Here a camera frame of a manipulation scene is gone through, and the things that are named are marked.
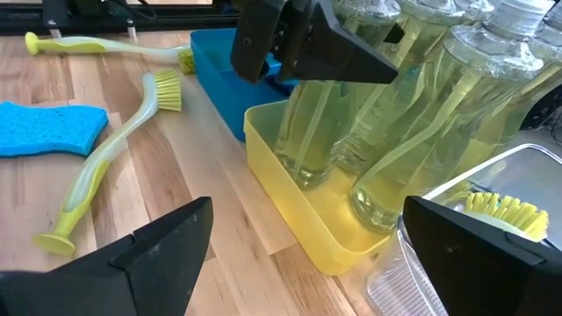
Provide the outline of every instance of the wooden countertop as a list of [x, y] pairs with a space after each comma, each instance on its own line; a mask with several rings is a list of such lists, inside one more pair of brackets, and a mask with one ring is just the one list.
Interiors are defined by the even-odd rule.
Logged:
[[[153, 47], [188, 41], [189, 32], [139, 37]], [[3, 100], [103, 107], [111, 123], [101, 138], [138, 109], [142, 74], [163, 67], [121, 54], [31, 57], [22, 38], [1, 38], [0, 48]], [[49, 270], [73, 259], [49, 255], [31, 238], [53, 226], [82, 162], [69, 154], [0, 159], [0, 269]], [[193, 75], [182, 112], [159, 111], [128, 138], [71, 236], [74, 257], [201, 196], [213, 198], [214, 226], [188, 315], [374, 314], [364, 299], [371, 261], [339, 277], [315, 269]]]

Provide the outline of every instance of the dish brush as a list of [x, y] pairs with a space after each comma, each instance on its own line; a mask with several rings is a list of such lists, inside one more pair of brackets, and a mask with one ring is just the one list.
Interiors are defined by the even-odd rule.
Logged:
[[521, 203], [519, 198], [504, 196], [500, 199], [497, 193], [472, 193], [466, 199], [463, 212], [530, 241], [546, 238], [548, 212]]
[[59, 255], [72, 254], [75, 246], [68, 236], [90, 208], [91, 200], [105, 171], [124, 149], [126, 137], [152, 118], [159, 109], [181, 111], [181, 84], [176, 71], [163, 70], [155, 75], [145, 74], [142, 84], [144, 100], [140, 109], [86, 159], [78, 176], [70, 185], [53, 232], [34, 236], [33, 241], [40, 248]]
[[87, 36], [68, 36], [59, 39], [39, 39], [35, 33], [25, 34], [25, 46], [31, 55], [41, 51], [74, 54], [101, 54], [110, 52], [137, 53], [151, 56], [159, 61], [177, 63], [186, 75], [195, 73], [195, 61], [191, 45], [173, 48], [140, 47], [116, 40]]

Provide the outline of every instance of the yellow liquid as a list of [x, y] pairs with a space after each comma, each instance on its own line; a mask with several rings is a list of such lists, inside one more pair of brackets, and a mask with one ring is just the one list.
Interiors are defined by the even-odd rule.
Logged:
[[[372, 45], [382, 42], [393, 26], [392, 21], [383, 22], [367, 25], [353, 17], [343, 21], [351, 31], [368, 36], [364, 40]], [[357, 114], [353, 99], [348, 83], [321, 81], [302, 82], [289, 97], [275, 154], [300, 188], [312, 188], [328, 176], [333, 148]]]
[[388, 126], [375, 147], [386, 154], [349, 196], [356, 215], [374, 231], [395, 228], [406, 196], [423, 195], [449, 179], [482, 118], [522, 86], [483, 75], [446, 49], [425, 67], [423, 92]]
[[349, 172], [358, 173], [367, 167], [385, 128], [420, 96], [425, 72], [421, 64], [440, 46], [450, 26], [407, 16], [402, 27], [405, 36], [398, 45], [381, 47], [382, 55], [399, 66], [398, 77], [389, 85], [377, 85], [368, 97], [358, 94], [364, 102], [358, 106], [360, 112], [349, 136], [338, 148], [337, 164]]
[[504, 151], [533, 105], [562, 84], [561, 69], [559, 64], [550, 65], [525, 85], [522, 92], [509, 100], [503, 109], [488, 114], [453, 175], [460, 175]]

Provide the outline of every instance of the dish soap bottle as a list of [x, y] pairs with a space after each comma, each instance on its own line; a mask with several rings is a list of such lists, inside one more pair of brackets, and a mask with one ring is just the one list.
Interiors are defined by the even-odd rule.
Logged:
[[471, 169], [504, 151], [515, 137], [530, 109], [547, 93], [562, 84], [562, 4], [548, 12], [530, 42], [532, 53], [547, 65], [540, 75], [482, 122], [470, 141], [455, 175]]
[[424, 64], [420, 97], [387, 128], [387, 154], [354, 184], [349, 202], [370, 229], [396, 226], [404, 198], [449, 179], [481, 120], [530, 82], [543, 61], [529, 48], [550, 0], [503, 0], [476, 26], [453, 26]]
[[399, 69], [389, 85], [377, 85], [358, 106], [353, 128], [336, 149], [337, 164], [357, 173], [371, 158], [373, 141], [415, 101], [423, 88], [421, 67], [434, 47], [439, 47], [447, 30], [454, 25], [482, 20], [494, 7], [486, 0], [398, 0], [405, 35], [398, 45], [384, 44], [381, 54]]
[[[350, 31], [378, 46], [400, 14], [394, 0], [337, 0], [335, 13]], [[304, 81], [289, 97], [274, 148], [277, 158], [306, 189], [328, 176], [331, 150], [350, 129], [357, 113], [347, 83]]]

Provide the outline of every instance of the yellow plastic tray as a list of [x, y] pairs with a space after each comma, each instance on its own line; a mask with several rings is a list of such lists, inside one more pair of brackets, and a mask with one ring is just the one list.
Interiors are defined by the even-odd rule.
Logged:
[[388, 234], [373, 233], [356, 219], [347, 203], [353, 178], [339, 169], [313, 190], [300, 190], [272, 148], [287, 103], [246, 111], [244, 132], [248, 164], [316, 268], [336, 276], [366, 255], [379, 251]]

